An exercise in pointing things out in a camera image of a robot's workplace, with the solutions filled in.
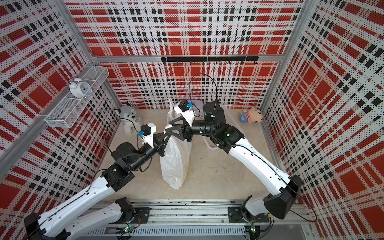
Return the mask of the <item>translucent white plastic bag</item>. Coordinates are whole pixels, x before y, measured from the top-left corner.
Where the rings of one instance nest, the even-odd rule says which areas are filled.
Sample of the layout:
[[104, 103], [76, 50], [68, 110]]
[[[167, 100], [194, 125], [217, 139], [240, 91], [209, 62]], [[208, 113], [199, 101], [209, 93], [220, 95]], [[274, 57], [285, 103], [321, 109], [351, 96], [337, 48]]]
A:
[[160, 157], [163, 180], [175, 190], [179, 190], [187, 175], [192, 143], [171, 136], [165, 148], [165, 156]]

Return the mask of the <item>white perforated plastic basket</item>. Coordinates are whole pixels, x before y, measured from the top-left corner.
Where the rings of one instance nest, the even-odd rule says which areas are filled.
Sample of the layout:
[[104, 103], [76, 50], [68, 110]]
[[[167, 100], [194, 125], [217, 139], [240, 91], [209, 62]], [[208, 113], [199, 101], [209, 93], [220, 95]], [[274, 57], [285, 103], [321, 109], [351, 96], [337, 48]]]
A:
[[220, 149], [228, 154], [240, 139], [245, 138], [245, 134], [226, 106], [220, 105], [220, 107], [222, 109], [219, 113], [221, 125], [215, 128], [213, 135], [203, 136], [203, 140], [209, 150]]

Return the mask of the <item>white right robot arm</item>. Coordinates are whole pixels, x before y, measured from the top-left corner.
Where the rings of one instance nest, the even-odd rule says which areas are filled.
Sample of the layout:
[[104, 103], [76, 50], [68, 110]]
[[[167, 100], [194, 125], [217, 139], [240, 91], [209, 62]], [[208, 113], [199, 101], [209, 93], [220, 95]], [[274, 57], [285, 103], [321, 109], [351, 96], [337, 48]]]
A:
[[303, 181], [299, 176], [280, 170], [259, 153], [239, 129], [226, 121], [225, 111], [217, 100], [203, 106], [203, 120], [195, 119], [193, 104], [187, 100], [173, 109], [179, 117], [169, 122], [166, 133], [189, 142], [194, 135], [210, 138], [219, 149], [239, 160], [264, 184], [269, 193], [262, 198], [246, 200], [246, 214], [270, 213], [281, 220], [286, 217], [300, 196]]

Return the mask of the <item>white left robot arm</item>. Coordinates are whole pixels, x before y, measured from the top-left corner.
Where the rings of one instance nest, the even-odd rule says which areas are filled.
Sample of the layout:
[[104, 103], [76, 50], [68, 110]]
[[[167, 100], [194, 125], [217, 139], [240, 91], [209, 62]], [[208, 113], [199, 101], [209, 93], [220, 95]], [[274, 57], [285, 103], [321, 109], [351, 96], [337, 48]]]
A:
[[127, 198], [120, 198], [111, 205], [84, 215], [89, 208], [126, 186], [142, 165], [154, 155], [164, 156], [170, 133], [154, 134], [152, 140], [136, 149], [131, 143], [120, 144], [112, 157], [115, 162], [101, 175], [93, 178], [90, 185], [42, 214], [32, 213], [25, 217], [28, 240], [75, 240], [84, 233], [109, 223], [124, 224], [141, 216]]

